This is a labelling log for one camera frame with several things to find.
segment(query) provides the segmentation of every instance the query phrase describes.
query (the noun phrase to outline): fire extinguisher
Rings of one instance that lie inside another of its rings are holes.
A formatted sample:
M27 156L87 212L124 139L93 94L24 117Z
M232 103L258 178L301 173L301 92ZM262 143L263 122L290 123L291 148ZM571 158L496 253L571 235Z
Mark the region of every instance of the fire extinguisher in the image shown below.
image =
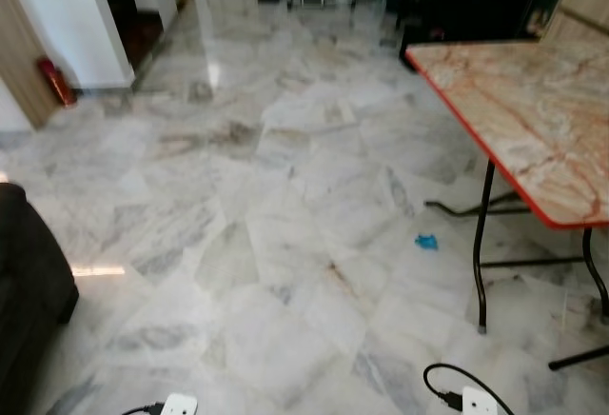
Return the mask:
M57 97L60 104L71 106L76 103L76 96L66 82L64 73L55 67L47 57L39 58L36 62L38 69L45 76L50 89Z

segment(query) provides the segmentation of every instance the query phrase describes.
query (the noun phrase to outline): electrical cord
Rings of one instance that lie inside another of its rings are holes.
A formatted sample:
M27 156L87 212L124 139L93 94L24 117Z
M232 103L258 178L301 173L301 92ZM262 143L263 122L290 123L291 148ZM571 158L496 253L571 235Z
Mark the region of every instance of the electrical cord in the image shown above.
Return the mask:
M461 412L463 410L463 397L461 394L455 393L453 391L447 391L447 392L438 391L436 388L434 388L429 383L429 380L427 379L427 374L429 373L430 370L437 369L437 368L451 369L451 370L454 370L455 372L459 372L461 375L464 375L471 381L478 384L488 394L493 396L493 398L495 399L497 404L499 404L501 406L501 408L503 410L505 410L505 413L507 413L507 415L514 415L514 412L512 412L510 407L507 406L507 404L495 393L495 391L493 391L491 388L489 388L488 385L485 384L478 377L470 374L466 370L463 370L457 366L447 365L445 363L435 363L434 365L430 365L430 366L426 367L422 373L422 379L425 382L425 385L429 388L429 391L431 391L436 396L438 396L440 399L442 399L450 408L453 408L453 409Z
M128 410L127 412L122 413L121 415L131 415L133 413L147 413L148 415L161 415L161 412L163 411L164 406L165 406L165 404L163 404L163 403L156 403L153 405L143 405L141 407L136 407L131 410Z

